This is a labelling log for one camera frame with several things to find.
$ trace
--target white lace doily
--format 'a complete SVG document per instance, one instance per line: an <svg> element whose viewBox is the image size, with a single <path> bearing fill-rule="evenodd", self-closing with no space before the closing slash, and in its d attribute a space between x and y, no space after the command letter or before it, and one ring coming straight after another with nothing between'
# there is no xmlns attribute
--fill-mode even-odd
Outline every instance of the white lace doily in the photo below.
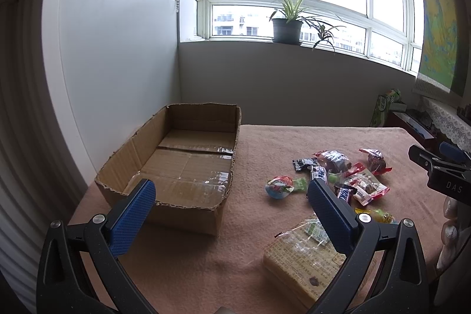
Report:
<svg viewBox="0 0 471 314"><path fill-rule="evenodd" d="M435 127L458 148L471 152L471 127L456 115L456 108L422 97L419 109L427 111Z"/></svg>

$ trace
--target screw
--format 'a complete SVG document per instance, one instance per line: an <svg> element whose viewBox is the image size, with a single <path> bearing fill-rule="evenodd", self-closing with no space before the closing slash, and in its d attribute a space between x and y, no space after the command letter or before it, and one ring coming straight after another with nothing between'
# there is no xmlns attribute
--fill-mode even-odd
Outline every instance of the screw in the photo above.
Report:
<svg viewBox="0 0 471 314"><path fill-rule="evenodd" d="M101 224L104 220L105 220L104 215L96 215L95 217L93 217L94 224Z"/></svg>
<svg viewBox="0 0 471 314"><path fill-rule="evenodd" d="M412 228L414 226L414 222L410 218L404 218L403 223L408 228Z"/></svg>
<svg viewBox="0 0 471 314"><path fill-rule="evenodd" d="M50 227L52 229L56 229L56 228L60 227L60 220L54 220L53 222L51 222Z"/></svg>
<svg viewBox="0 0 471 314"><path fill-rule="evenodd" d="M367 215L366 213L362 213L361 215L358 216L361 222L370 222L371 221L371 216Z"/></svg>

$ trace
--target pink blanket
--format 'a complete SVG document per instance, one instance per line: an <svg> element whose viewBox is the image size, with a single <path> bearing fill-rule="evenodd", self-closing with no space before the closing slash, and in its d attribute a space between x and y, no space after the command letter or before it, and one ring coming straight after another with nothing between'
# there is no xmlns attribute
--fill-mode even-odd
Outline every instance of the pink blanket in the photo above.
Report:
<svg viewBox="0 0 471 314"><path fill-rule="evenodd" d="M393 167L381 177L391 190L372 206L397 219L414 220L432 279L446 220L444 196L427 188L426 172L409 160L407 151L415 143L400 128L242 126L219 237L145 224L120 261L161 314L212 314L220 306L237 314L300 312L264 276L261 257L263 247L277 233L308 217L312 209L303 193L270 199L265 182L277 175L298 177L291 160L319 150L337 149L355 163L366 161L358 148L378 148ZM86 222L109 209L93 184L71 224ZM84 260L101 301L113 306L88 254Z"/></svg>

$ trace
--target white window frame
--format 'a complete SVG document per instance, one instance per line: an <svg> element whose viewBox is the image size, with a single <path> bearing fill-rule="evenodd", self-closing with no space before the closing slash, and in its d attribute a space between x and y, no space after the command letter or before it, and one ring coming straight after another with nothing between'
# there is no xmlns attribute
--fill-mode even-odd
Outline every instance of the white window frame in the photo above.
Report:
<svg viewBox="0 0 471 314"><path fill-rule="evenodd" d="M202 39L207 40L227 40L228 38L234 40L240 40L241 38L237 36L213 36L211 33L211 21L213 19L212 11L214 5L246 5L246 6L264 6L264 7L280 7L281 3L279 0L197 0L197 33L198 36ZM403 0L403 9L404 9L404 31L395 29L392 26L389 26L387 23L379 21L373 17L373 0L366 0L366 15L361 14L357 11L347 9L336 4L331 4L328 2L320 0L304 0L303 4L307 7L314 8L317 10L326 10L319 11L318 14L324 15L326 17L332 17L332 14L337 14L342 18L346 23L350 23L366 29L365 36L365 49L364 54L361 54L356 51L344 50L342 48L336 49L336 51L341 51L344 54L359 56L362 58L368 58L374 62L379 62L381 64L390 65L394 68L401 68L404 71L410 72L412 65L412 52L413 48L422 49L422 47L414 43L414 0ZM385 37L388 37L398 43L403 45L403 54L401 59L401 66L397 66L393 63L372 57L370 55L371 50L371 33L372 31L379 33ZM271 38L263 38L260 36L244 36L244 40L254 39L257 40L267 40L270 41ZM302 45L311 45L309 42L302 42ZM329 46L318 46L320 49L330 50L332 48Z"/></svg>

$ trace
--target black flower pot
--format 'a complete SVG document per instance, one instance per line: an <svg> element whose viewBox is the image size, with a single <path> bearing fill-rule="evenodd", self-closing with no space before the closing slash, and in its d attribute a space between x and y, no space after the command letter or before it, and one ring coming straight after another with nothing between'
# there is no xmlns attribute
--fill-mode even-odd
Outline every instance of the black flower pot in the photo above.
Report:
<svg viewBox="0 0 471 314"><path fill-rule="evenodd" d="M300 45L299 35L301 32L301 21L290 21L288 19L276 18L273 22L273 41L275 43Z"/></svg>

